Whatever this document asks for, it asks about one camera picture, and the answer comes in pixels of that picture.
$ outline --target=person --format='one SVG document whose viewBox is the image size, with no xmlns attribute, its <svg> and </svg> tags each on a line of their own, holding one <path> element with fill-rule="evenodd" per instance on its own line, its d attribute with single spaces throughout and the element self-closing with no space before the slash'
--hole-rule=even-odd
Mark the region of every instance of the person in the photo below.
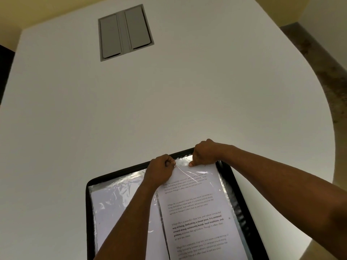
<svg viewBox="0 0 347 260">
<path fill-rule="evenodd" d="M 195 146 L 189 166 L 216 161 L 240 172 L 285 218 L 336 258 L 347 259 L 347 192 L 305 171 L 210 139 Z M 175 164 L 167 154 L 151 160 L 95 260 L 145 259 L 151 200 Z"/>
</svg>

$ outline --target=paper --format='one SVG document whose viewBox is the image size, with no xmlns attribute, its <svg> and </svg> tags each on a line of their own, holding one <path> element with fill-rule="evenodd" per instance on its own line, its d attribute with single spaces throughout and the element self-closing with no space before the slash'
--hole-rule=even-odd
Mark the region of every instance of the paper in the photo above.
<svg viewBox="0 0 347 260">
<path fill-rule="evenodd" d="M 99 251 L 110 231 L 129 205 L 143 180 L 143 175 L 135 178 L 131 178 L 130 175 L 129 178 L 119 183 L 111 183 L 107 187 L 91 193 L 95 221 L 96 252 Z M 153 197 L 150 209 L 146 259 L 169 260 L 156 196 Z"/>
<path fill-rule="evenodd" d="M 215 166 L 176 166 L 158 189 L 171 260 L 247 260 Z"/>
</svg>

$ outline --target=brown floor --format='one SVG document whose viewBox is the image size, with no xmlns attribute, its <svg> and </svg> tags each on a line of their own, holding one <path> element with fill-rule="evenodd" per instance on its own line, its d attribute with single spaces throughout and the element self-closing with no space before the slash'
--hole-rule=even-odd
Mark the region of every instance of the brown floor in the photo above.
<svg viewBox="0 0 347 260">
<path fill-rule="evenodd" d="M 333 183 L 347 190 L 347 72 L 299 23 L 281 27 L 281 30 L 306 58 L 323 87 L 335 131 L 336 159 Z M 312 241 L 301 260 L 313 259 L 336 258 Z"/>
</svg>

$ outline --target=white tabletop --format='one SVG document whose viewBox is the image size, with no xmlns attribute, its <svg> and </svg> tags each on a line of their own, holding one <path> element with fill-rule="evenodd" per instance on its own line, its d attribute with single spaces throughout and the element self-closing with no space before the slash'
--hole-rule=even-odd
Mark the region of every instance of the white tabletop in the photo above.
<svg viewBox="0 0 347 260">
<path fill-rule="evenodd" d="M 154 45 L 100 62 L 97 19 L 141 3 Z M 85 259 L 87 182 L 206 138 L 332 181 L 323 90 L 254 0 L 107 0 L 24 30 L 0 110 L 0 258 Z M 236 178 L 270 259 L 299 259 L 310 238 Z"/>
</svg>

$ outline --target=person's left arm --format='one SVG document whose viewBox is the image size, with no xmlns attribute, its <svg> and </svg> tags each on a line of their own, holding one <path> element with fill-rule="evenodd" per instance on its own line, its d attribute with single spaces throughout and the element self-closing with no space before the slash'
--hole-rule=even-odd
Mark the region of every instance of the person's left arm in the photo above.
<svg viewBox="0 0 347 260">
<path fill-rule="evenodd" d="M 143 182 L 94 260 L 145 260 L 151 201 L 156 189 L 171 177 L 175 164 L 167 154 L 151 160 Z"/>
</svg>

